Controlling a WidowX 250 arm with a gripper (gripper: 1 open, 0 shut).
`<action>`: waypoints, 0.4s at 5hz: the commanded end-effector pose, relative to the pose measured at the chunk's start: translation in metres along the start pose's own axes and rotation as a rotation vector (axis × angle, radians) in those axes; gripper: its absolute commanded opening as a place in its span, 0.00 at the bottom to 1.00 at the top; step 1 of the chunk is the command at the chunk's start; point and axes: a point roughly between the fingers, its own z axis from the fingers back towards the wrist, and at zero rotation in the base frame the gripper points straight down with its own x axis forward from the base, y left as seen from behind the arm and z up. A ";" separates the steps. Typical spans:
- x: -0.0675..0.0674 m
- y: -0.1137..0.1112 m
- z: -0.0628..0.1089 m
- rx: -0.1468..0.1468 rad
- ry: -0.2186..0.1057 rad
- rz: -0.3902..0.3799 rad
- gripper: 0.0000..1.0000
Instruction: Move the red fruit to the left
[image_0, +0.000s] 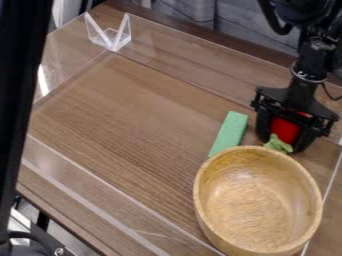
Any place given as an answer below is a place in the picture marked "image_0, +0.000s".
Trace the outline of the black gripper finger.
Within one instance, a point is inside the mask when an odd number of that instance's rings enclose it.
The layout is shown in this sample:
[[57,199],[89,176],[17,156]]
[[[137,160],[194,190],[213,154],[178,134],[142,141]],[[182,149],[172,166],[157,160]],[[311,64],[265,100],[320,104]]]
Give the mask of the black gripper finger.
[[295,144],[295,151],[304,152],[320,136],[321,129],[319,127],[304,127]]
[[261,138],[270,136],[272,113],[266,109],[260,109],[257,113],[257,134]]

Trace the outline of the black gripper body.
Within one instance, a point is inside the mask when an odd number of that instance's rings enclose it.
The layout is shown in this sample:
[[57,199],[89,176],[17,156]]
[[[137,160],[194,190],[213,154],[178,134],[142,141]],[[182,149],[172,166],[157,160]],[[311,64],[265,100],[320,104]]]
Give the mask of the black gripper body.
[[321,135],[331,134],[340,120],[339,114],[316,99],[312,89],[258,86],[250,106],[257,113],[266,109],[273,117],[280,116],[303,128],[319,127]]

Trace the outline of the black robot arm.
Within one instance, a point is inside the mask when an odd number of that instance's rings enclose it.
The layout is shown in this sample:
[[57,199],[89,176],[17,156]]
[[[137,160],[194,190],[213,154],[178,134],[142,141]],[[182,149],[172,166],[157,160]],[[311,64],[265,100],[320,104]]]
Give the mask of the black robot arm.
[[342,0],[258,0],[268,23],[280,35],[300,31],[299,59],[285,88],[260,86],[252,107],[257,135],[280,139],[295,153],[332,133],[340,115],[316,98],[331,74],[342,78]]

